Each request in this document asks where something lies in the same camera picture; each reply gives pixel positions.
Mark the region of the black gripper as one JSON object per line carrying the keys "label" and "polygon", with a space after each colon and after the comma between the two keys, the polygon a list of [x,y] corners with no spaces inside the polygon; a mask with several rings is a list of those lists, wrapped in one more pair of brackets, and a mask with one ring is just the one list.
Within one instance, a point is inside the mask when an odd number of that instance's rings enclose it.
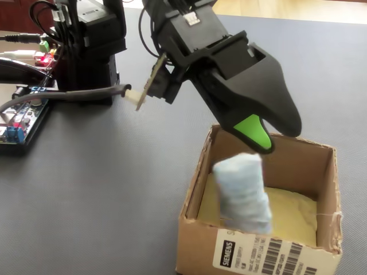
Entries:
{"label": "black gripper", "polygon": [[166,102],[171,104],[182,83],[197,76],[197,90],[221,128],[254,151],[270,154],[275,149],[263,120],[286,136],[300,135],[302,121],[282,67],[258,45],[249,45],[245,31],[215,42],[167,37],[164,51],[174,65]]}

